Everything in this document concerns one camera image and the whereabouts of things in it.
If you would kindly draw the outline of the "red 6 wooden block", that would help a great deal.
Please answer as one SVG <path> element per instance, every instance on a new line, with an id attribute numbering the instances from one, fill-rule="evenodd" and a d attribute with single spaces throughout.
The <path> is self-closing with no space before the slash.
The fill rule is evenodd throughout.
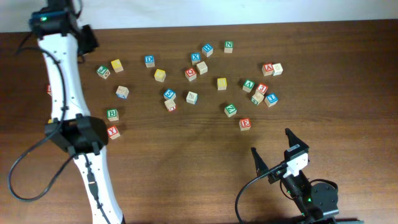
<path id="1" fill-rule="evenodd" d="M 52 90 L 51 90 L 51 86 L 50 85 L 47 85 L 47 94 L 52 96 Z"/>

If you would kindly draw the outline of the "red A wooden block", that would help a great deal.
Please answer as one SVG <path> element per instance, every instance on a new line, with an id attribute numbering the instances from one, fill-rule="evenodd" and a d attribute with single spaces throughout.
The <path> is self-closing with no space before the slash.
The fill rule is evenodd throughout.
<path id="1" fill-rule="evenodd" d="M 262 65 L 262 73 L 264 76 L 273 75 L 274 67 L 271 63 L 265 63 Z"/>

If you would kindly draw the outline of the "plain top blue-sided block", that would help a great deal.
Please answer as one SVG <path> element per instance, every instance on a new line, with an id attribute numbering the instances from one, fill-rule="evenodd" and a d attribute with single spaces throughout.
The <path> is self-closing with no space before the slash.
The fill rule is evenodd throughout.
<path id="1" fill-rule="evenodd" d="M 116 90 L 116 95 L 119 98 L 126 99 L 129 94 L 129 89 L 125 86 L 118 86 Z"/>

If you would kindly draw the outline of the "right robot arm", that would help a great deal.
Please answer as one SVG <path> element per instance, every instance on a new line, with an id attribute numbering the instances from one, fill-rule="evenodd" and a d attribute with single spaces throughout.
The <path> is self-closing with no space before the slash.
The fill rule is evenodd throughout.
<path id="1" fill-rule="evenodd" d="M 336 223 L 338 210 L 338 186 L 325 179 L 309 180 L 303 173 L 310 160 L 309 146 L 289 128 L 285 129 L 289 148 L 284 151 L 284 160 L 269 168 L 252 147 L 257 178 L 268 178 L 270 184 L 278 182 L 284 186 L 284 195 L 293 200 L 303 219 L 301 223 Z"/>

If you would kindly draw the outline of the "green 4 wooden block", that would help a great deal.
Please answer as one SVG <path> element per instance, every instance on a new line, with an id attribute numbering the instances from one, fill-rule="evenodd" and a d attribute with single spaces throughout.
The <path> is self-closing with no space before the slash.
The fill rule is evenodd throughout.
<path id="1" fill-rule="evenodd" d="M 255 94 L 252 95 L 251 101 L 258 106 L 262 101 L 264 100 L 264 95 L 259 92 L 255 92 Z"/>

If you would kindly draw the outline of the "blue I wooden block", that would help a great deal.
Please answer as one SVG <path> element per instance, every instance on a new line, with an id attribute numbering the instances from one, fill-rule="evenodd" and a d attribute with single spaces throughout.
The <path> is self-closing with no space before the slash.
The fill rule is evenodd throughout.
<path id="1" fill-rule="evenodd" d="M 274 93 L 267 95 L 264 98 L 264 102 L 266 103 L 266 105 L 268 107 L 275 105 L 278 102 L 278 100 L 279 100 L 278 97 L 276 97 L 276 95 Z"/>

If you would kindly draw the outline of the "red E wooden block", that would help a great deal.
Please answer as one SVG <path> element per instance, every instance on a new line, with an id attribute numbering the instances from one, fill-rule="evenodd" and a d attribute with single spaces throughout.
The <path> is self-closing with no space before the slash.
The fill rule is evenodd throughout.
<path id="1" fill-rule="evenodd" d="M 249 118 L 242 118 L 239 120 L 239 128 L 241 131 L 248 131 L 251 129 L 251 120 Z"/>

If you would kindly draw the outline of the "green Z wooden block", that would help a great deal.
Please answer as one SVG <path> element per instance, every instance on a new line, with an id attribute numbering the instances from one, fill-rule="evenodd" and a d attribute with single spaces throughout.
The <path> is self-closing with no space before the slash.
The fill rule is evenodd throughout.
<path id="1" fill-rule="evenodd" d="M 237 113 L 237 108 L 234 104 L 229 104 L 224 108 L 224 112 L 230 118 Z"/>

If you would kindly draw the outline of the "plain top block by X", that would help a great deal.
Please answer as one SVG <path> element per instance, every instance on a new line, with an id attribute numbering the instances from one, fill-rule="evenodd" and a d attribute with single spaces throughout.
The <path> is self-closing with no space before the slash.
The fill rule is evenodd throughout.
<path id="1" fill-rule="evenodd" d="M 200 75 L 202 75 L 208 71 L 208 66 L 205 62 L 200 62 L 200 63 L 196 64 L 196 66 L 197 66 L 197 70 Z"/>

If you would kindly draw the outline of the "leaf picture blue-sided block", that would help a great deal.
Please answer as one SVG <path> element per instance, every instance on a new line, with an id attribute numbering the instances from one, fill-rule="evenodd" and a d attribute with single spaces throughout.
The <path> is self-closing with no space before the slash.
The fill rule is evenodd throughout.
<path id="1" fill-rule="evenodd" d="M 197 103 L 198 94 L 189 91 L 186 97 L 186 102 L 195 105 Z"/>

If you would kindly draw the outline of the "green J wooden block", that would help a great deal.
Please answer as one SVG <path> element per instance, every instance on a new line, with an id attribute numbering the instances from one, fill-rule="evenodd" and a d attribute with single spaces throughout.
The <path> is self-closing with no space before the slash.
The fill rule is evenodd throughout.
<path id="1" fill-rule="evenodd" d="M 104 65 L 100 65 L 97 69 L 96 69 L 96 73 L 104 79 L 107 79 L 111 72 L 109 71 L 109 69 L 107 67 L 105 67 Z"/>

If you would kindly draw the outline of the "red Q wooden block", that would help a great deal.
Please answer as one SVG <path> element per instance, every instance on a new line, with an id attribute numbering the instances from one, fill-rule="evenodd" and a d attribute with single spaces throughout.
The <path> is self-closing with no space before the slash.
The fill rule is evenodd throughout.
<path id="1" fill-rule="evenodd" d="M 189 68 L 185 71 L 185 77 L 187 78 L 188 81 L 193 81 L 194 79 L 197 78 L 197 73 L 194 68 Z"/>

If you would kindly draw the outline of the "green B wooden block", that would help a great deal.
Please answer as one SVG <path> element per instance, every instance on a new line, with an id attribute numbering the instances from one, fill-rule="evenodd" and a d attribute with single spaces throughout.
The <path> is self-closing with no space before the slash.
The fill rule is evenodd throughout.
<path id="1" fill-rule="evenodd" d="M 107 110 L 106 117 L 109 121 L 118 121 L 119 120 L 118 110 L 115 108 Z"/>

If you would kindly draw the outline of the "yellow top wooden block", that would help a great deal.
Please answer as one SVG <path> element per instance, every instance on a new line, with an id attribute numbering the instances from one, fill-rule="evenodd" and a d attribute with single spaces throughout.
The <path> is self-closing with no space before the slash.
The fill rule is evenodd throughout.
<path id="1" fill-rule="evenodd" d="M 111 65 L 116 73 L 124 70 L 120 59 L 111 61 Z"/>

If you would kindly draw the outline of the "green N wooden block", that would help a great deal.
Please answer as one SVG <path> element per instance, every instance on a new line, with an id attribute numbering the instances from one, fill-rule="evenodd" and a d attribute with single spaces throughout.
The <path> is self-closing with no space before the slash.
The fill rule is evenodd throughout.
<path id="1" fill-rule="evenodd" d="M 234 47 L 233 41 L 225 41 L 224 42 L 224 53 L 228 53 L 228 54 L 232 53 L 233 47 Z"/>

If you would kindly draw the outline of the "red U wooden block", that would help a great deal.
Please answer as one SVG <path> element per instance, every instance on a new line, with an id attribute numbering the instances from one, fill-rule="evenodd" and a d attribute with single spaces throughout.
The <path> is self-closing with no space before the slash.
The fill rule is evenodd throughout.
<path id="1" fill-rule="evenodd" d="M 174 100 L 165 100 L 164 101 L 165 107 L 168 112 L 171 112 L 177 108 L 177 105 L 175 104 Z"/>

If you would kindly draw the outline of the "blue 5 wooden block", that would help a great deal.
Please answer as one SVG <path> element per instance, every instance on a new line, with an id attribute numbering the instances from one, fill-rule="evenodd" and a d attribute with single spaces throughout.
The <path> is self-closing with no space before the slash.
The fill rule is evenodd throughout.
<path id="1" fill-rule="evenodd" d="M 176 98 L 176 93 L 170 88 L 164 92 L 164 98 L 166 100 L 174 100 Z"/>

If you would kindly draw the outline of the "red Y wooden block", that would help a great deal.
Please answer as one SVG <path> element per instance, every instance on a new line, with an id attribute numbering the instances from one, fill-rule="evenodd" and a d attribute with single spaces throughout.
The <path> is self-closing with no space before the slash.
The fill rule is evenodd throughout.
<path id="1" fill-rule="evenodd" d="M 116 139 L 121 136 L 121 134 L 116 126 L 110 126 L 107 129 L 107 133 L 108 133 L 108 137 L 110 139 Z"/>

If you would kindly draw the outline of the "blue D wooden block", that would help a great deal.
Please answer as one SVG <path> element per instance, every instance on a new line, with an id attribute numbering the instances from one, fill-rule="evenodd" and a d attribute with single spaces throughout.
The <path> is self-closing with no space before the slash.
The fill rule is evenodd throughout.
<path id="1" fill-rule="evenodd" d="M 153 55 L 146 55 L 144 57 L 144 61 L 147 68 L 155 67 L 155 59 Z"/>

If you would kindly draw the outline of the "green V wooden block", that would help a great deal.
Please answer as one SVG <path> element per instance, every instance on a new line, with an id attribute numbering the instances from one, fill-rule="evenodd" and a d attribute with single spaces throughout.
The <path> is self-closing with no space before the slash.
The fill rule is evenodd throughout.
<path id="1" fill-rule="evenodd" d="M 252 80 L 245 80 L 243 83 L 243 90 L 250 93 L 254 88 L 255 83 Z"/>

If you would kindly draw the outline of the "plain block beside A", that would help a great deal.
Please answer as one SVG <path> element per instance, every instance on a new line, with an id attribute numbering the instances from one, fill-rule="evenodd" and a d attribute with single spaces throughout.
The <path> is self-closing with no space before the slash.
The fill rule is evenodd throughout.
<path id="1" fill-rule="evenodd" d="M 273 64 L 272 67 L 274 69 L 273 76 L 282 74 L 283 68 L 282 68 L 282 65 L 280 63 Z"/>

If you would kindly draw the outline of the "red 3 wooden block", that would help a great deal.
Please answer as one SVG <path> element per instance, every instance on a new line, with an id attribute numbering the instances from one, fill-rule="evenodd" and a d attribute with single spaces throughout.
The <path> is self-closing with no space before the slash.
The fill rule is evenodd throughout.
<path id="1" fill-rule="evenodd" d="M 260 93 L 262 95 L 265 95 L 266 92 L 268 90 L 268 86 L 263 84 L 263 83 L 259 83 L 257 88 L 256 88 L 256 93 Z"/>

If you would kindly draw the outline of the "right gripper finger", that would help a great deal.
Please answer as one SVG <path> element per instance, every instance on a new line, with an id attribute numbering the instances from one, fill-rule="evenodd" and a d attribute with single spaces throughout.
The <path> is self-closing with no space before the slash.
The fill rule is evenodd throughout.
<path id="1" fill-rule="evenodd" d="M 296 149 L 300 151 L 308 151 L 309 146 L 298 138 L 289 128 L 285 128 L 285 135 L 288 138 L 289 148 L 288 152 L 292 152 Z"/>
<path id="2" fill-rule="evenodd" d="M 256 174 L 258 177 L 262 176 L 266 173 L 269 168 L 267 167 L 266 163 L 262 160 L 260 155 L 257 153 L 257 149 L 255 147 L 251 148 L 251 153 L 254 159 Z"/>

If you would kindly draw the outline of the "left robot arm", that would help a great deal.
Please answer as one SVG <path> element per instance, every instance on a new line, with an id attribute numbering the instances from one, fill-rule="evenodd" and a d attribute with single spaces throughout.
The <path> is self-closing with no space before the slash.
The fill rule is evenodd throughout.
<path id="1" fill-rule="evenodd" d="M 80 14 L 73 1 L 48 0 L 29 19 L 52 91 L 52 123 L 45 125 L 45 135 L 77 166 L 93 223 L 124 223 L 108 172 L 106 125 L 91 116 L 81 87 L 78 59 L 93 52 L 98 42 L 89 25 L 79 25 Z"/>

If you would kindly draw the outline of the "yellow S wooden block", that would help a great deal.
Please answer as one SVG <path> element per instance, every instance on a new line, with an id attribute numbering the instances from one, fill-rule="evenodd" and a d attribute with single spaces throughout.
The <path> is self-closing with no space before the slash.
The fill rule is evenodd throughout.
<path id="1" fill-rule="evenodd" d="M 164 82 L 166 78 L 166 72 L 165 70 L 157 69 L 154 73 L 154 78 L 158 82 Z"/>

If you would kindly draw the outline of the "blue H wooden block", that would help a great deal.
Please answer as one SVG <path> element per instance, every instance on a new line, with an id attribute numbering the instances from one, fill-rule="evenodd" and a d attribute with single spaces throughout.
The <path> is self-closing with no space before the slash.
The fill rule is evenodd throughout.
<path id="1" fill-rule="evenodd" d="M 205 45 L 202 47 L 202 53 L 203 53 L 206 57 L 209 57 L 210 55 L 212 55 L 212 54 L 213 54 L 213 50 L 214 50 L 214 48 L 213 48 L 213 46 L 210 45 L 210 44 L 205 44 Z"/>

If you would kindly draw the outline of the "blue X wooden block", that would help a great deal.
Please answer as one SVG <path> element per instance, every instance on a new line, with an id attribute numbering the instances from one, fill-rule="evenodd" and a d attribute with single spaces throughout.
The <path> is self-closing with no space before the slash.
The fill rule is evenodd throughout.
<path id="1" fill-rule="evenodd" d="M 198 52 L 192 53 L 191 54 L 191 61 L 192 65 L 196 65 L 201 62 L 201 55 Z"/>

